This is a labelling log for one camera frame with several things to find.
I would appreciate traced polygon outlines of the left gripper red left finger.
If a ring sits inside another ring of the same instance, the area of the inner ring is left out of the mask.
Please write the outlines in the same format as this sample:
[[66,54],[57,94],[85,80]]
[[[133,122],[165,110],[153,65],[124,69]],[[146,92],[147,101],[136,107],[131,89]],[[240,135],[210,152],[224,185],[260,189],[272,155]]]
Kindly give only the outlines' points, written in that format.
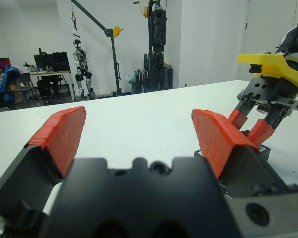
[[43,210],[77,154],[85,120],[84,106],[68,108],[52,114],[33,134],[0,178],[0,216]]

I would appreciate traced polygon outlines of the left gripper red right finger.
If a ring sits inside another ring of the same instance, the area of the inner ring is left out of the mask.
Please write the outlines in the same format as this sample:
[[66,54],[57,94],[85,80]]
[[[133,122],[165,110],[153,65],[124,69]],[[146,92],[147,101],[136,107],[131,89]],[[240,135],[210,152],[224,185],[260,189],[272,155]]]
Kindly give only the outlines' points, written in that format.
[[254,145],[227,117],[201,109],[193,109],[191,117],[203,157],[232,197],[298,193],[298,186],[285,184],[268,163],[270,148]]

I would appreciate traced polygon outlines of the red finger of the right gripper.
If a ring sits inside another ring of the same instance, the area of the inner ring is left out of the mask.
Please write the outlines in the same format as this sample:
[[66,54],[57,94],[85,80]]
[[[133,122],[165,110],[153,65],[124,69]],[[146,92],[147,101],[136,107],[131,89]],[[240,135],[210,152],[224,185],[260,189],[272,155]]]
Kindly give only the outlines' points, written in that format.
[[259,119],[249,131],[247,138],[256,146],[261,145],[273,135],[281,121],[287,117],[287,111],[270,111],[263,119]]
[[247,116],[254,106],[255,102],[252,100],[244,99],[240,101],[229,115],[228,121],[238,130],[240,130],[248,120]]

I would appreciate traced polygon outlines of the right gripper black yellow body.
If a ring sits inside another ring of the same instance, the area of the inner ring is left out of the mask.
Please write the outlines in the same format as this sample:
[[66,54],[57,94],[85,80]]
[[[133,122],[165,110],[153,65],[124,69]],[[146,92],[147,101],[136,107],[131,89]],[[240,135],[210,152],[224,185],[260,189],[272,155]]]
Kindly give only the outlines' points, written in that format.
[[253,78],[238,99],[268,113],[275,105],[298,111],[298,63],[282,54],[239,54],[239,64],[250,66]]

